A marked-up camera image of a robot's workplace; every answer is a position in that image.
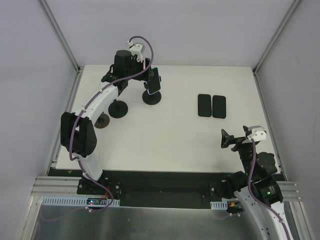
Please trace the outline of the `black phone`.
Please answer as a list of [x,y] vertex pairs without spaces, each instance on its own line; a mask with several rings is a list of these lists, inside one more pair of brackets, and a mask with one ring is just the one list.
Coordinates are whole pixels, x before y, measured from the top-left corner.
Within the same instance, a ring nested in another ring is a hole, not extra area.
[[212,97],[212,116],[218,119],[227,117],[226,97],[222,95],[214,95]]
[[212,116],[212,100],[209,94],[198,94],[197,107],[199,117],[211,117]]

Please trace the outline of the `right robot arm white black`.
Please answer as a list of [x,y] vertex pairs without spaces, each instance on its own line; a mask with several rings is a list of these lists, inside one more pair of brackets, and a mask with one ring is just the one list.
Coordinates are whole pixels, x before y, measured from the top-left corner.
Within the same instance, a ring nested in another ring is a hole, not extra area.
[[285,213],[284,197],[274,179],[277,173],[275,156],[257,152],[267,132],[262,126],[243,127],[244,136],[235,137],[221,130],[221,148],[231,147],[239,154],[243,171],[231,173],[219,183],[214,192],[221,198],[236,198],[246,213],[260,240],[293,239]]

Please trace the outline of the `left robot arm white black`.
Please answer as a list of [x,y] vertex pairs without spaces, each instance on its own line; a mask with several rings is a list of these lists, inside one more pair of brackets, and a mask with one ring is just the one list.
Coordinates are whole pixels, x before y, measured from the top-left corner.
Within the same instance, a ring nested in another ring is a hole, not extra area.
[[102,113],[127,88],[130,80],[143,81],[147,94],[160,92],[161,78],[157,68],[152,67],[154,58],[143,58],[141,50],[119,50],[114,63],[102,77],[91,97],[76,111],[64,112],[60,117],[60,143],[76,161],[83,176],[90,180],[88,188],[99,195],[106,183],[101,179],[103,169],[96,157],[97,136],[95,123]]

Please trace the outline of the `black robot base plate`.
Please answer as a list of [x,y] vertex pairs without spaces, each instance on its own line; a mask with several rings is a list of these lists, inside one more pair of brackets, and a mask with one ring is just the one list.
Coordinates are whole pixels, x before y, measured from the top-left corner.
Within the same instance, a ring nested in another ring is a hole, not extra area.
[[209,209],[211,202],[235,197],[230,172],[105,170],[99,183],[122,207]]

